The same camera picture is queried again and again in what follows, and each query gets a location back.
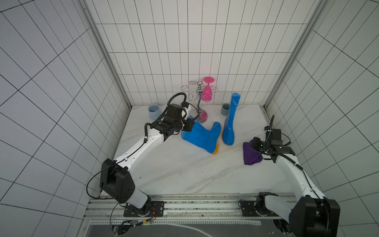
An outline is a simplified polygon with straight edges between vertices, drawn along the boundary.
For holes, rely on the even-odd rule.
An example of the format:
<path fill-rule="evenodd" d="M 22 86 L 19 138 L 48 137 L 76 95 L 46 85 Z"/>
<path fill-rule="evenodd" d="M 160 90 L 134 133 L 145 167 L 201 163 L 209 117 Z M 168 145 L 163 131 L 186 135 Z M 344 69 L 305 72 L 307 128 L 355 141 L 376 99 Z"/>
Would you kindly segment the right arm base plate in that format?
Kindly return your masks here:
<path fill-rule="evenodd" d="M 249 201 L 249 200 L 239 200 L 238 201 L 238 206 L 242 211 L 242 216 L 243 217 L 277 217 L 279 216 L 275 214 L 272 211 L 269 211 L 268 213 L 261 213 L 256 210 L 255 207 L 256 201 Z"/>

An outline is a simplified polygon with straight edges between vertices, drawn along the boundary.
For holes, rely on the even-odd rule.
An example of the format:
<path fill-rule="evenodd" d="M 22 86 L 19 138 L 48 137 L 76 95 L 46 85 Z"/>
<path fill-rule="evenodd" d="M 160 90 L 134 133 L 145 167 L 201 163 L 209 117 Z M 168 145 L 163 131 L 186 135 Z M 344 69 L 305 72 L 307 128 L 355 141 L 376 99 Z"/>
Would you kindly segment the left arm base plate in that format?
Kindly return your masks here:
<path fill-rule="evenodd" d="M 151 218 L 162 217 L 164 211 L 164 201 L 150 201 L 142 209 L 138 209 L 130 204 L 124 209 L 124 217 Z"/>

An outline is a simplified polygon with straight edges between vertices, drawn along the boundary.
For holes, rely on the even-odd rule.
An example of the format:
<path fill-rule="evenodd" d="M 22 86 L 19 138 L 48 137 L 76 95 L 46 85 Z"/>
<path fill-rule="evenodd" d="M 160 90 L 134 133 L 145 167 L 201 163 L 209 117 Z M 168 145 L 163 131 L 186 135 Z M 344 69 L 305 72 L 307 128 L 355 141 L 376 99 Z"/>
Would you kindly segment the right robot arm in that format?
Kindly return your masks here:
<path fill-rule="evenodd" d="M 258 137 L 250 146 L 262 155 L 269 156 L 290 183 L 296 203 L 289 203 L 279 195 L 260 192 L 255 210 L 260 216 L 274 213 L 285 220 L 297 237 L 335 237 L 341 208 L 334 199 L 327 198 L 311 181 L 300 165 L 291 147 L 283 145 L 280 129 L 265 127 L 265 140 Z"/>

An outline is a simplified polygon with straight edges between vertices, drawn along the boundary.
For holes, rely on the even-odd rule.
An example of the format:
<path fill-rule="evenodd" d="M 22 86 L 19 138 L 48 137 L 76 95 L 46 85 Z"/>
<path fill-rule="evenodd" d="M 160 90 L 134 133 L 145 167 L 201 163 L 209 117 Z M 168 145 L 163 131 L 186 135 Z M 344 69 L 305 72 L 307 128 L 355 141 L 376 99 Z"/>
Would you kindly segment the purple cloth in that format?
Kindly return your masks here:
<path fill-rule="evenodd" d="M 260 163 L 263 160 L 262 155 L 256 150 L 252 149 L 250 143 L 243 143 L 243 161 L 247 166 Z"/>

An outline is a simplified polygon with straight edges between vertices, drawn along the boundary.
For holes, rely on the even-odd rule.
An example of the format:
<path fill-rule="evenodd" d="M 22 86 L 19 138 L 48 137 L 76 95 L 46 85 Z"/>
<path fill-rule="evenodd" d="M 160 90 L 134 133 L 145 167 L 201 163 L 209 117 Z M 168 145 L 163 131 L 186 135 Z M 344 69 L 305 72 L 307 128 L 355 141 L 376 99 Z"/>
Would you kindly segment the blue rubber boot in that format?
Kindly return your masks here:
<path fill-rule="evenodd" d="M 204 128 L 199 122 L 195 121 L 191 132 L 182 131 L 181 138 L 210 154 L 217 154 L 218 139 L 222 132 L 219 122 L 214 122 L 210 130 Z"/>
<path fill-rule="evenodd" d="M 232 93 L 231 101 L 229 103 L 229 114 L 225 120 L 224 130 L 222 133 L 223 142 L 228 146 L 232 146 L 235 142 L 235 132 L 233 124 L 239 101 L 240 94 L 236 92 Z"/>

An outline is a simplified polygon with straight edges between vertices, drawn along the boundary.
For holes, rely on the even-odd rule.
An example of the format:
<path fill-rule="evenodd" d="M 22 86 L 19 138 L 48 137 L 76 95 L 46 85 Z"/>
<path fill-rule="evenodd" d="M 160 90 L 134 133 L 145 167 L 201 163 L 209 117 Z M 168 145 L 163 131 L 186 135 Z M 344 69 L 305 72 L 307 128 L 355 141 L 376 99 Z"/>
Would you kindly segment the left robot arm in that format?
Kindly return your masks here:
<path fill-rule="evenodd" d="M 132 148 L 115 160 L 102 163 L 100 189 L 118 203 L 134 206 L 147 213 L 151 198 L 136 188 L 132 173 L 137 165 L 171 135 L 180 131 L 191 131 L 194 118 L 189 118 L 193 106 L 184 101 L 180 105 L 170 104 L 152 123 L 144 125 L 144 136 Z"/>

